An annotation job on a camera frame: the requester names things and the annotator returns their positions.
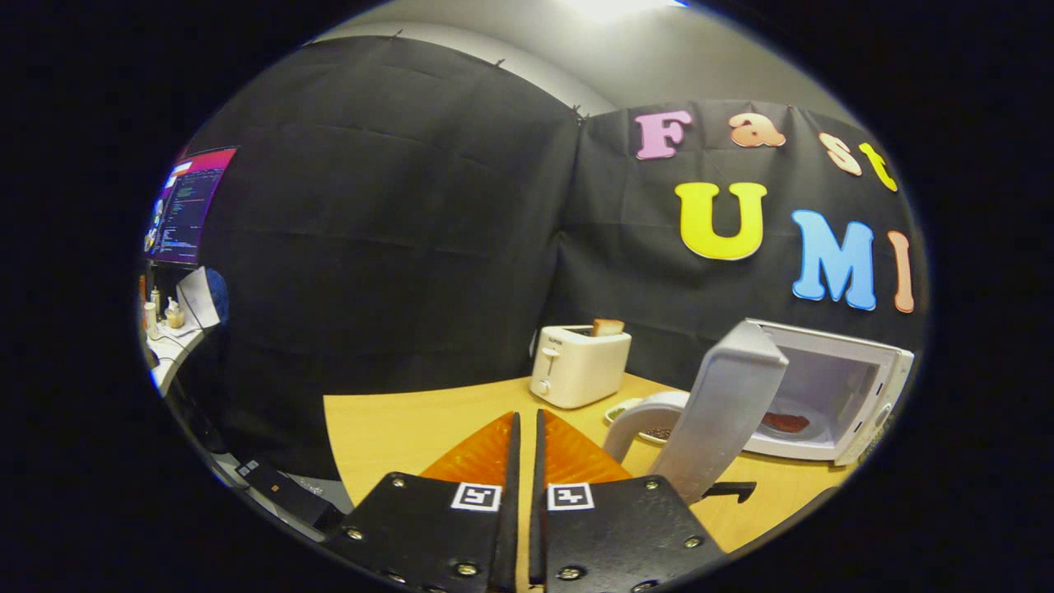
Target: blue letter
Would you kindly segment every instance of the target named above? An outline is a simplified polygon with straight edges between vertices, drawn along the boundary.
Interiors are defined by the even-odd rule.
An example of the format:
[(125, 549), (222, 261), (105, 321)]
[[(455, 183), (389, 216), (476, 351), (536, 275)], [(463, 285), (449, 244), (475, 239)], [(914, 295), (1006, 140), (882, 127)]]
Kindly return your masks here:
[(831, 286), (831, 299), (836, 303), (842, 298), (845, 282), (853, 275), (853, 283), (845, 293), (851, 308), (871, 312), (875, 310), (874, 273), (871, 264), (871, 241), (875, 233), (862, 222), (850, 222), (845, 240), (838, 245), (835, 233), (819, 212), (795, 210), (790, 217), (801, 226), (801, 278), (794, 282), (798, 298), (819, 301), (825, 291), (820, 283), (822, 266)]

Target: cable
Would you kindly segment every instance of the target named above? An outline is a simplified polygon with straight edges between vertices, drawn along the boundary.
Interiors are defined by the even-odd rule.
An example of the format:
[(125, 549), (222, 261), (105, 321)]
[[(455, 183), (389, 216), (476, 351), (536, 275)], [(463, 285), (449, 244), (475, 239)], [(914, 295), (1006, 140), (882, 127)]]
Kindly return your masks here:
[(171, 340), (172, 342), (175, 342), (177, 347), (179, 347), (179, 348), (180, 348), (180, 349), (182, 349), (183, 351), (187, 351), (187, 347), (183, 347), (182, 344), (180, 344), (180, 343), (179, 343), (179, 341), (178, 341), (178, 340), (176, 340), (175, 338), (173, 338), (173, 337), (171, 337), (171, 336), (164, 336), (163, 334), (162, 334), (161, 336), (158, 336), (158, 337), (157, 337), (157, 339), (158, 339), (158, 340), (160, 340), (161, 338), (168, 338), (168, 339), (169, 339), (169, 340)]

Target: black fabric backdrop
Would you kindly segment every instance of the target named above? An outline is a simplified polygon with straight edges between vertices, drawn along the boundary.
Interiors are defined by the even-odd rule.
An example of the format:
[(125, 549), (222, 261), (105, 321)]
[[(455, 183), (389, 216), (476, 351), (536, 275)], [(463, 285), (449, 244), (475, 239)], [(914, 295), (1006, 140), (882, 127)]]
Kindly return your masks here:
[[(686, 108), (679, 153), (641, 161), (633, 117)], [(767, 115), (787, 137), (746, 149), (728, 118)], [(862, 177), (817, 134), (844, 140)], [(581, 124), (533, 84), (477, 58), (408, 39), (305, 46), (253, 80), (189, 152), (239, 145), (202, 233), (200, 262), (230, 290), (208, 409), (237, 456), (337, 478), (324, 394), (434, 390), (522, 377), (543, 325), (626, 321), (627, 371), (688, 389), (707, 349), (745, 317), (915, 351), (929, 310), (923, 243), (905, 199), (856, 146), (863, 132), (786, 105), (665, 103)], [(900, 181), (895, 167), (891, 174)], [(680, 231), (681, 182), (708, 181), (715, 230), (739, 229), (736, 181), (764, 184), (764, 238), (750, 257), (713, 260)], [(798, 299), (796, 209), (875, 232), (874, 312)], [(893, 307), (885, 238), (910, 239), (916, 310)]]
[[(679, 110), (690, 113), (692, 123), (684, 126), (677, 155), (638, 159), (641, 131), (633, 118)], [(728, 119), (741, 113), (772, 119), (786, 143), (736, 144)], [(820, 132), (850, 146), (863, 169), (860, 177), (835, 165), (818, 139)], [(896, 167), (887, 162), (900, 184), (893, 193), (857, 147), (864, 141), (882, 154), (875, 138), (852, 125), (785, 104), (753, 101), (662, 103), (589, 118), (579, 138), (544, 323), (624, 320), (632, 336), (627, 372), (681, 390), (691, 388), (706, 351), (744, 318), (875, 340), (919, 357), (930, 310), (925, 245)], [(753, 255), (708, 259), (684, 244), (681, 198), (674, 187), (690, 181), (720, 187), (714, 230), (723, 236), (740, 228), (739, 200), (728, 185), (749, 181), (768, 190), (761, 198), (764, 234)], [(794, 295), (802, 245), (790, 213), (798, 209), (823, 214), (839, 243), (852, 220), (874, 231), (874, 311), (850, 308), (844, 294), (835, 303), (829, 291), (822, 301)], [(911, 243), (915, 311), (909, 315), (893, 304), (897, 269), (885, 236), (891, 230), (902, 232)]]
[(232, 450), (336, 478), (324, 394), (526, 373), (577, 134), (536, 86), (408, 39), (308, 45), (239, 92), (189, 146), (240, 145), (199, 252), (230, 290), (207, 408)]

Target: microwave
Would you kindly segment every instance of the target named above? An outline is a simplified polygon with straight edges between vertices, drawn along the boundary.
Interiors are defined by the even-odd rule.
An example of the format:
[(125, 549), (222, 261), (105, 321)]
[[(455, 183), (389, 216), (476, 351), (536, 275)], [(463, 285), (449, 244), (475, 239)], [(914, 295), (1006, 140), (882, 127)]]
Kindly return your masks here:
[(690, 394), (632, 404), (611, 423), (604, 451), (621, 463), (640, 431), (669, 429), (648, 473), (688, 505), (741, 451), (847, 466), (893, 411), (914, 360), (889, 344), (745, 319), (703, 357)]
[(760, 422), (744, 451), (853, 463), (900, 399), (915, 355), (859, 338), (747, 319), (787, 359), (768, 412), (803, 417), (784, 432)]

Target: desk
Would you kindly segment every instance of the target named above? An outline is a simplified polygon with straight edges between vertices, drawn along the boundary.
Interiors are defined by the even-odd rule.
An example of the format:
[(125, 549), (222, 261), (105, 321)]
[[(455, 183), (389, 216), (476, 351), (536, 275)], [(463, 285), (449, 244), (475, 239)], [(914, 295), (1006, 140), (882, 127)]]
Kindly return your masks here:
[[(527, 591), (530, 494), (534, 472), (535, 414), (548, 410), (598, 444), (607, 432), (604, 412), (629, 399), (670, 388), (626, 375), (618, 394), (579, 410), (560, 410), (529, 391), (530, 378), (452, 390), (367, 396), (325, 396), (326, 426), (340, 480), (358, 505), (388, 472), (419, 474), (452, 447), (507, 412), (520, 413), (520, 527), (516, 587)], [(636, 439), (622, 466), (647, 474), (660, 446)], [(815, 498), (840, 485), (854, 466), (781, 459), (741, 453), (720, 481), (756, 481), (742, 505), (735, 496), (710, 497), (690, 509), (725, 552), (776, 527)]]
[(201, 343), (206, 333), (200, 329), (189, 333), (182, 328), (170, 330), (164, 321), (157, 322), (157, 331), (161, 337), (157, 340), (151, 340), (150, 337), (147, 337), (145, 340), (147, 347), (154, 351), (158, 359), (165, 359), (159, 360), (159, 364), (150, 372), (154, 377), (157, 391), (163, 398), (169, 393), (169, 387), (172, 386), (172, 379), (176, 376), (179, 365), (187, 360), (194, 347)]

